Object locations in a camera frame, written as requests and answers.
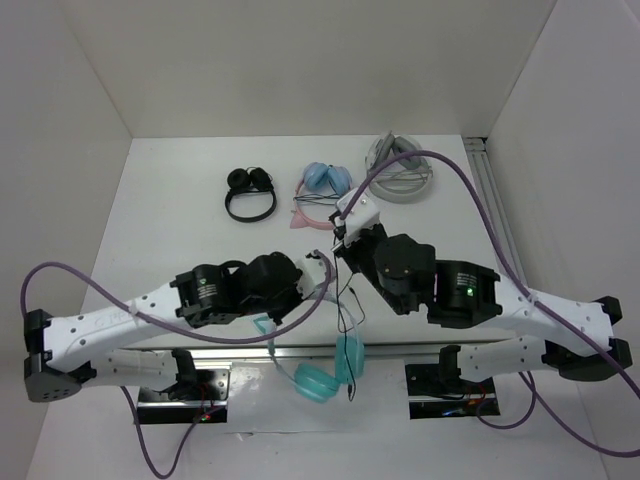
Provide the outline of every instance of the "pink headband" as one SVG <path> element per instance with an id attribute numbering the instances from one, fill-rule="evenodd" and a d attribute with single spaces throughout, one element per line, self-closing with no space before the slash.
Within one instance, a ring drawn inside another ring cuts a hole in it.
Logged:
<path id="1" fill-rule="evenodd" d="M 293 195 L 294 196 L 293 205 L 294 205 L 295 211 L 293 212 L 293 218 L 291 219 L 291 224 L 289 225 L 289 228 L 311 227 L 311 228 L 315 228 L 316 230 L 333 230 L 333 224 L 331 222 L 319 222 L 317 220 L 313 220 L 312 218 L 307 217 L 302 212 L 295 197 L 298 196 L 303 186 L 304 186 L 304 180 L 300 180 L 300 183 L 298 183 L 298 186 L 296 187 L 295 194 Z"/>

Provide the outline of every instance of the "teal headphones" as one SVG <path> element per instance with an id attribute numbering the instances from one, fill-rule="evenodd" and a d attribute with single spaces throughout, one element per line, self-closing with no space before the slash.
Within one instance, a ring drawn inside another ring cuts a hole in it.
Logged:
<path id="1" fill-rule="evenodd" d="M 325 296 L 325 300 L 337 303 L 336 299 L 330 296 Z M 364 344 L 358 333 L 357 322 L 351 312 L 342 304 L 341 309 L 346 312 L 353 328 L 346 336 L 339 335 L 336 339 L 335 376 L 331 376 L 321 368 L 308 363 L 298 365 L 295 373 L 291 376 L 276 359 L 273 339 L 267 343 L 269 356 L 276 369 L 289 379 L 296 392 L 317 403 L 325 403 L 335 397 L 341 385 L 353 384 L 354 380 L 361 377 L 364 372 Z M 253 323 L 262 334 L 270 333 L 276 328 L 268 317 L 257 318 Z"/>

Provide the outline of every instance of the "headphone ear cup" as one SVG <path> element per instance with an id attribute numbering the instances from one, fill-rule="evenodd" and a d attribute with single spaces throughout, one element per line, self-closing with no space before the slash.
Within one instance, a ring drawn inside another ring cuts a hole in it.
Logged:
<path id="1" fill-rule="evenodd" d="M 345 385 L 353 383 L 353 380 L 361 377 L 363 372 L 364 344 L 352 335 L 347 335 L 346 339 L 342 335 L 339 336 L 336 339 L 336 380 Z"/>
<path id="2" fill-rule="evenodd" d="M 351 175 L 345 167 L 329 167 L 327 177 L 333 191 L 340 196 L 347 193 L 351 188 Z"/>
<path id="3" fill-rule="evenodd" d="M 335 397 L 340 390 L 340 382 L 324 370 L 301 363 L 298 365 L 293 381 L 296 391 L 305 398 L 317 403 L 325 403 Z"/>
<path id="4" fill-rule="evenodd" d="M 383 140 L 380 141 L 380 146 L 378 147 L 378 152 L 376 155 L 376 159 L 373 162 L 371 168 L 377 167 L 380 163 L 384 162 L 387 158 L 389 158 L 389 154 L 391 153 L 391 149 L 393 148 L 393 144 L 395 143 L 395 137 L 393 133 L 387 133 L 387 136 L 384 137 Z"/>
<path id="5" fill-rule="evenodd" d="M 419 145 L 414 145 L 409 140 L 403 137 L 396 137 L 395 142 L 393 142 L 393 153 L 394 155 L 399 155 L 404 152 L 411 152 L 413 150 L 420 150 Z M 423 163 L 422 157 L 411 157 L 405 158 L 404 160 L 400 160 L 400 165 L 402 165 L 407 170 L 417 170 L 420 168 L 420 165 Z"/>
<path id="6" fill-rule="evenodd" d="M 243 168 L 236 168 L 227 177 L 227 185 L 231 189 L 248 188 L 251 185 L 251 178 Z"/>
<path id="7" fill-rule="evenodd" d="M 254 187 L 260 191 L 273 190 L 273 183 L 271 177 L 262 168 L 254 168 L 249 173 L 249 178 Z"/>
<path id="8" fill-rule="evenodd" d="M 302 177 L 304 186 L 312 192 L 317 192 L 327 183 L 327 167 L 324 163 L 313 162 L 304 169 Z"/>

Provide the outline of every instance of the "black headphones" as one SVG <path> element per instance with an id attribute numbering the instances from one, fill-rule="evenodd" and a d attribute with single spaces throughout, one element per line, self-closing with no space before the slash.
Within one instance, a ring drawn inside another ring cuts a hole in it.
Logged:
<path id="1" fill-rule="evenodd" d="M 231 218 L 237 222 L 253 223 L 264 220 L 276 210 L 278 201 L 276 199 L 276 193 L 273 189 L 273 182 L 271 176 L 260 167 L 251 167 L 246 170 L 243 168 L 236 168 L 227 177 L 227 184 L 229 185 L 229 192 L 224 199 L 224 206 L 227 209 L 227 213 Z M 273 202 L 264 213 L 256 215 L 255 217 L 239 217 L 231 213 L 230 206 L 231 200 L 236 195 L 242 195 L 244 193 L 270 193 Z"/>

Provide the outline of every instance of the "white wall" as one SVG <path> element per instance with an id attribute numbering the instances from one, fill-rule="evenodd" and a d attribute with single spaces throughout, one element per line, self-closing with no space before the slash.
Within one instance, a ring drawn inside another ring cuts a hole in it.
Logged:
<path id="1" fill-rule="evenodd" d="M 60 0 L 135 137 L 485 136 L 555 0 Z"/>
<path id="2" fill-rule="evenodd" d="M 55 2 L 0 2 L 0 476 L 23 479 L 45 414 L 27 401 L 18 293 L 37 263 L 90 272 L 131 137 Z M 77 311 L 85 287 L 43 274 L 29 305 Z"/>
<path id="3" fill-rule="evenodd" d="M 625 318 L 615 331 L 636 362 L 638 14 L 639 0 L 559 0 L 488 142 L 529 281 L 582 300 L 619 297 Z M 640 447 L 637 399 L 622 382 L 581 390 L 603 445 Z M 635 478 L 640 460 L 605 465 L 612 479 Z"/>

